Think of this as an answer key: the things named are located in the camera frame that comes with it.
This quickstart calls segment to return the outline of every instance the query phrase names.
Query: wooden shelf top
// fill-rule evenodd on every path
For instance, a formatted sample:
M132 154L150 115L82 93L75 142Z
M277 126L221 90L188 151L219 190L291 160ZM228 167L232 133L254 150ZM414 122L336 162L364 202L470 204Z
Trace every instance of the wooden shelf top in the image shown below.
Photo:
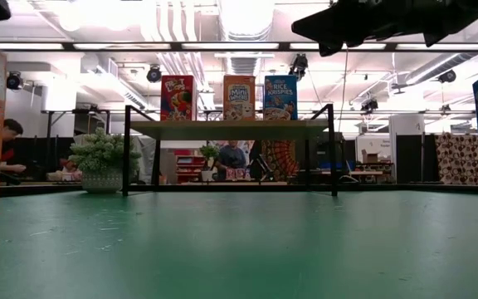
M156 140L304 140L327 120L132 121L131 129Z

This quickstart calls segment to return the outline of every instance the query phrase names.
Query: ductwork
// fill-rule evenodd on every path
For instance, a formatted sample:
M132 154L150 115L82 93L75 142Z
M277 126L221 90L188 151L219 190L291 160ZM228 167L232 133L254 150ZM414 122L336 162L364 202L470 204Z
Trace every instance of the ductwork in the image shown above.
M274 0L219 0L221 40L225 42L265 42L274 16ZM227 72L256 75L260 58L228 58Z
M478 42L478 34L471 38L470 42ZM478 53L459 53L459 54L443 54L436 59L430 61L425 66L409 73L405 78L408 86L420 84L424 81L437 77L455 66L469 61L478 56Z

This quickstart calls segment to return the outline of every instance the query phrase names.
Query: ceiling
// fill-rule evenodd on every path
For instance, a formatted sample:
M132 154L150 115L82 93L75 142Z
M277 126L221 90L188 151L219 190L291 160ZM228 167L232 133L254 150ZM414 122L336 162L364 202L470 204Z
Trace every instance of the ceiling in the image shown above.
M80 0L70 3L64 0L8 0L12 18L0 22L0 42L145 42L141 28L144 23L161 21L161 10L168 10L168 28L172 40L178 40L173 34L173 9L176 0L158 0L157 16L150 16L144 6L144 1L117 0ZM218 0L192 0L195 9L194 31L199 41L220 41ZM268 41L273 42L306 42L308 40L295 35L290 30L293 21L326 9L329 1L320 0L273 0L275 1L272 16L271 32ZM87 9L76 9L77 2L87 2ZM64 17L72 16L75 20L86 20L78 30L68 32L61 26ZM238 22L248 22L248 13L234 16ZM182 16L183 32L186 31L186 14ZM123 30L112 30L109 24L122 24ZM464 31L447 37L444 42L478 42L478 21ZM421 35L395 37L389 41L423 42ZM213 106L222 104L222 77L227 73L226 59L216 58L215 53L201 53L204 75L209 86L215 91ZM285 74L295 53L275 52L273 58L261 59L260 70L257 73L259 83L262 78L272 73ZM155 53L149 52L116 52L98 53L101 60L111 58L119 65L119 77L128 82L139 94L158 104L159 83L149 83L144 75L151 64L159 64ZM308 53L309 70L299 82L299 110L318 110L328 101L334 102L336 110L360 110L360 101L365 91L371 87L374 97L377 97L380 110L437 110L442 103L451 103L453 110L474 110L470 99L471 84L478 78L478 56L454 69L457 80L453 83L440 84L437 81L427 81L404 89L405 93L394 95L388 91L388 82L395 80L392 74L407 74L429 61L444 54L439 53L359 53L340 52L330 57L320 57L316 53ZM46 61L64 71L66 62L80 53L19 53L8 54L9 61ZM79 101L95 103L120 103L123 98L108 87L101 84L100 78L84 74L79 80L83 88L79 89ZM458 121L464 121L473 116L464 115ZM377 124L386 123L383 118L375 120Z

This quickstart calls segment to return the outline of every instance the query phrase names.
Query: green tabletop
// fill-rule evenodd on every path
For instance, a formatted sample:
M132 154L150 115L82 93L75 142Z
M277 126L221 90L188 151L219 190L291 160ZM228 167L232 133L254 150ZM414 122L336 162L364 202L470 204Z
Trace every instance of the green tabletop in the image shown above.
M6 298L478 299L478 195L0 199Z

